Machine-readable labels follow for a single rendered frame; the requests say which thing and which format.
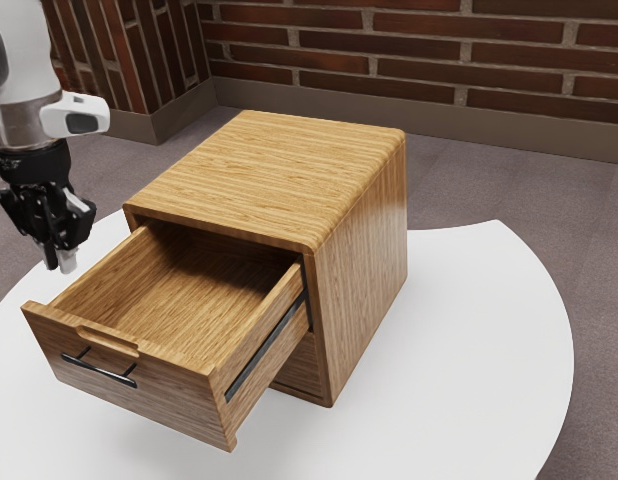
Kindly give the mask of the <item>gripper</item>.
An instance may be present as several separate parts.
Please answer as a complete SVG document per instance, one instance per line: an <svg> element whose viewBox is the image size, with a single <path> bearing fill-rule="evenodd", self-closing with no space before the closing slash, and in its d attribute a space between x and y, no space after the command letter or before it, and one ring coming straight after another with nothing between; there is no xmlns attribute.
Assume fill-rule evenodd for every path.
<svg viewBox="0 0 618 480"><path fill-rule="evenodd" d="M76 196L69 180L71 155L65 139L31 150L0 148L0 177L9 187L0 190L0 205L23 236L30 236L43 254L48 270L63 274L77 268L76 254L91 232L97 207ZM60 214L52 218L43 186L62 192Z"/></svg>

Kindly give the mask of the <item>open wooden drawer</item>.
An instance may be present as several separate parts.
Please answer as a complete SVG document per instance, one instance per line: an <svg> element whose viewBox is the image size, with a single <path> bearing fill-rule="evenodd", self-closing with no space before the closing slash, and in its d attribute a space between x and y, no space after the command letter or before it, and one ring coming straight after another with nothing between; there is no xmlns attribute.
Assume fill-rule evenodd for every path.
<svg viewBox="0 0 618 480"><path fill-rule="evenodd" d="M225 451L309 329L300 258L151 221L22 312L56 378Z"/></svg>

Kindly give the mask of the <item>wooden cabinet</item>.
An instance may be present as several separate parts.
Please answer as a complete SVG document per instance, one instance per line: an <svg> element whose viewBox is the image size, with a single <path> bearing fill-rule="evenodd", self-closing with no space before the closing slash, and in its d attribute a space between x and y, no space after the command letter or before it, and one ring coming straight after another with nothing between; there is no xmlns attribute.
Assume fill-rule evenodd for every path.
<svg viewBox="0 0 618 480"><path fill-rule="evenodd" d="M330 407L407 277L406 138L245 110L123 210L301 254L321 387L275 386Z"/></svg>

